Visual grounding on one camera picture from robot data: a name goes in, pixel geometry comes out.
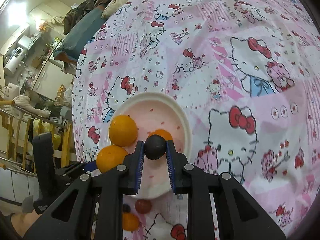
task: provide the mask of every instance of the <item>black sphere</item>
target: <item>black sphere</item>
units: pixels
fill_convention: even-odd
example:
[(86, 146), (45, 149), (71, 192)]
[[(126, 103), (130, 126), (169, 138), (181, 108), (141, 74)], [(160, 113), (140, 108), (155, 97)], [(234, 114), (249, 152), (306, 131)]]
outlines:
[(122, 204), (122, 212), (123, 213), (130, 213), (131, 212), (131, 208), (128, 204)]
[(160, 159), (167, 151), (167, 143), (160, 135), (151, 135), (144, 143), (144, 154), (150, 160)]

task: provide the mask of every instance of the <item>small orange fruit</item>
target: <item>small orange fruit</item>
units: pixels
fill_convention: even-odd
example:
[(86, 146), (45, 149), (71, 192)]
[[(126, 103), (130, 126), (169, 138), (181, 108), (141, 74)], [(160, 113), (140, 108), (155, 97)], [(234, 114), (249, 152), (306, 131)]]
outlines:
[(131, 117), (118, 115), (112, 119), (109, 127), (109, 138), (115, 145), (125, 147), (134, 143), (138, 136), (137, 125)]
[(132, 213), (122, 213), (122, 229), (135, 231), (139, 228), (139, 218)]
[(97, 167), (101, 173), (122, 164), (127, 151), (119, 146), (110, 145), (100, 150), (97, 156)]
[(155, 130), (154, 132), (150, 133), (148, 137), (150, 137), (151, 135), (154, 135), (154, 134), (160, 135), (166, 141), (173, 140), (171, 134), (163, 129)]

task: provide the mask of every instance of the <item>white cabinet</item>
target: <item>white cabinet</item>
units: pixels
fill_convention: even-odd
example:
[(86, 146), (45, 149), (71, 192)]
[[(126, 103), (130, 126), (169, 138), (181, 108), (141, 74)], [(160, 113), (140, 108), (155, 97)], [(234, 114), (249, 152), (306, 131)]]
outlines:
[(55, 100), (61, 85), (68, 88), (72, 82), (73, 75), (63, 73), (58, 66), (46, 62), (36, 79), (33, 91), (40, 95)]

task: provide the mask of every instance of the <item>tiled floor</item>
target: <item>tiled floor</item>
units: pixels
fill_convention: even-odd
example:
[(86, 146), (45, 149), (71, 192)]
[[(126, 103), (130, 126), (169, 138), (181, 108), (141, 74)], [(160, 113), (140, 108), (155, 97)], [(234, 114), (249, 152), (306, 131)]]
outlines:
[(21, 207), (0, 200), (0, 210), (4, 216), (11, 213), (22, 213)]

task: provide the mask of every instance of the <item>hello kitty print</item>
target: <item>hello kitty print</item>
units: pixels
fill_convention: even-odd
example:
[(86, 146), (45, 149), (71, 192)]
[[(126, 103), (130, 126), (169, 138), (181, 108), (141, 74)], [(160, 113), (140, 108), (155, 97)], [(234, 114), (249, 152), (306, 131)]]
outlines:
[[(190, 162), (229, 172), (289, 236), (320, 187), (319, 62), (320, 35), (299, 0), (129, 0), (79, 56), (77, 158), (96, 159), (126, 100), (165, 93), (188, 116)], [(186, 197), (165, 197), (124, 239), (185, 238)]]

